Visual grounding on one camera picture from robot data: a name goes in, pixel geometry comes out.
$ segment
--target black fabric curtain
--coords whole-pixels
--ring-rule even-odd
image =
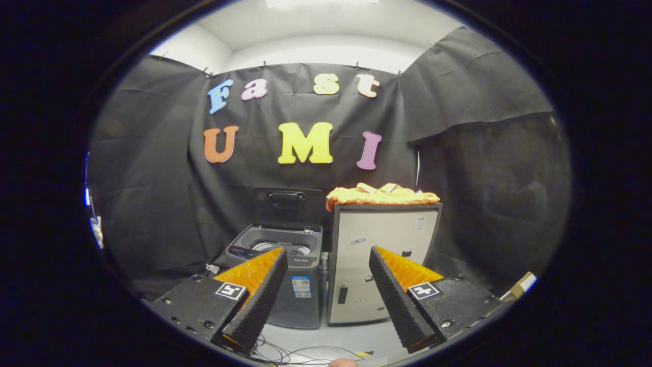
[[[512,57],[461,27],[405,71],[419,188],[444,203],[428,264],[502,295],[540,275],[565,222],[571,172],[552,107]]]
[[[175,61],[143,60],[98,118],[88,186],[110,255],[128,279],[204,261],[188,200],[188,140],[206,78]]]
[[[400,83],[409,141],[460,123],[552,111],[537,83],[510,55],[466,27],[427,49]]]
[[[318,95],[318,74],[339,90]],[[358,74],[380,85],[357,90]],[[243,100],[248,82],[267,94]],[[226,80],[226,105],[213,114],[209,91]],[[525,271],[540,272],[556,245],[568,199],[567,156],[552,108],[536,83],[491,42],[462,27],[428,49],[399,78],[343,65],[254,67],[207,78],[175,61],[145,58],[117,88],[98,119],[89,188],[106,247],[146,299],[205,263],[225,266],[226,246],[254,220],[252,189],[375,187],[393,182],[435,192],[444,203],[428,264],[463,272],[495,293]],[[308,135],[333,125],[333,162],[282,165],[282,123]],[[211,163],[204,132],[238,126],[232,156]],[[363,133],[382,136],[376,169],[360,169]],[[417,160],[420,159],[419,186]],[[325,249],[332,214],[325,210]]]

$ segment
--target white cabinet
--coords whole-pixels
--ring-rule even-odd
[[[329,323],[389,317],[369,270],[371,247],[423,264],[434,244],[441,208],[441,203],[335,206]]]

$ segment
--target label sticker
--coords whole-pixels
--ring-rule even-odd
[[[245,288],[242,285],[223,283],[215,294],[232,300],[238,300],[244,291]]]
[[[430,283],[413,285],[408,289],[417,300],[422,300],[439,293],[439,289],[436,289]]]
[[[534,276],[534,274],[530,274],[527,279],[525,279],[520,285],[521,288],[523,288],[524,292],[527,292],[530,287],[534,284],[534,282],[537,281],[537,277]]]
[[[294,290],[296,297],[306,297],[306,296],[297,296],[297,293],[310,293],[310,277],[309,276],[293,276],[292,280],[292,289]]]
[[[360,237],[360,238],[356,238],[354,240],[350,240],[349,245],[357,245],[357,244],[361,244],[363,242],[366,242],[366,237]]]
[[[417,231],[422,231],[423,226],[426,224],[426,217],[418,217],[417,218],[417,224],[415,225],[415,230]]]

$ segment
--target top-load washing machine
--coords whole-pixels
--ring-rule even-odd
[[[273,325],[319,328],[323,193],[313,189],[256,188],[256,220],[226,249],[230,267],[284,247],[288,271],[267,318]]]

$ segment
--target white wall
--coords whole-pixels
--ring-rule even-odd
[[[208,67],[206,72],[212,71],[214,74],[225,71],[224,67],[232,53],[220,39],[196,24],[182,29],[150,52],[155,56],[165,54],[166,58],[199,70]]]
[[[404,71],[426,51],[386,39],[324,35],[297,37],[258,44],[234,52],[223,71],[281,63],[332,63],[355,65],[396,73]]]

